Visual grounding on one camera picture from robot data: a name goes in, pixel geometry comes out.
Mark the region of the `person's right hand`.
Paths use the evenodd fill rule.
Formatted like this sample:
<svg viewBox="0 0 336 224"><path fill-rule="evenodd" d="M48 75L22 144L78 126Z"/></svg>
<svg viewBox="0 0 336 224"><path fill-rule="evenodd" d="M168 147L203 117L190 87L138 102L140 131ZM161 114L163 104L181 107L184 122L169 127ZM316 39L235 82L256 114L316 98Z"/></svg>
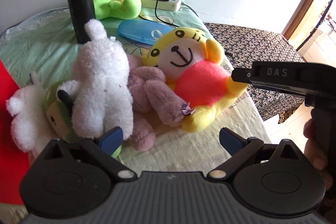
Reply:
<svg viewBox="0 0 336 224"><path fill-rule="evenodd" d="M326 153L322 150L316 140L315 126L313 119L309 119L303 127L303 135L307 138L307 142L304 149L304 155L314 166L317 172L325 183L326 190L329 190L333 186L333 178L326 171L328 158Z"/></svg>

